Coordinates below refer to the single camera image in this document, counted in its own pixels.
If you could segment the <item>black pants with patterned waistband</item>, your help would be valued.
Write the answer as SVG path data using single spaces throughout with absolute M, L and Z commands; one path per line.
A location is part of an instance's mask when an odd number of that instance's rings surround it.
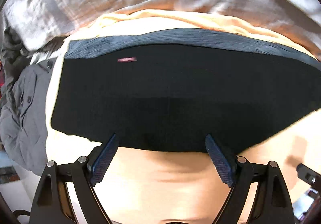
M 73 40 L 51 125 L 162 152 L 235 153 L 320 108 L 320 62 L 293 48 L 205 29 Z

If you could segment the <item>dark grey buttoned jacket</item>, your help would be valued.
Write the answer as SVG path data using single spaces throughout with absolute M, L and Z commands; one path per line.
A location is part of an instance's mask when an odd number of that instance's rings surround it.
M 1 142 L 14 162 L 40 176 L 46 154 L 46 95 L 56 59 L 31 64 L 25 47 L 10 27 L 4 30 L 1 63 Z

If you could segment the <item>peach orange blanket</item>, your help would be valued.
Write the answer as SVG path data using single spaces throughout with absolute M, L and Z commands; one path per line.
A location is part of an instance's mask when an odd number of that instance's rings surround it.
M 291 36 L 289 30 L 277 33 L 232 16 L 154 9 L 133 14 L 103 14 L 66 39 L 59 53 L 66 53 L 72 40 L 140 35 L 173 28 L 229 32 L 290 46 L 320 59 L 320 48 L 308 48 L 298 36 Z M 320 169 L 316 158 L 319 126 L 320 110 L 314 109 L 290 128 L 246 150 L 244 155 L 258 163 L 275 159 L 281 166 L 291 199 L 296 201 L 308 186 L 298 180 L 295 165 L 306 163 Z M 130 148 L 118 149 L 96 191 L 105 210 L 120 223 L 210 223 L 228 194 L 207 154 Z

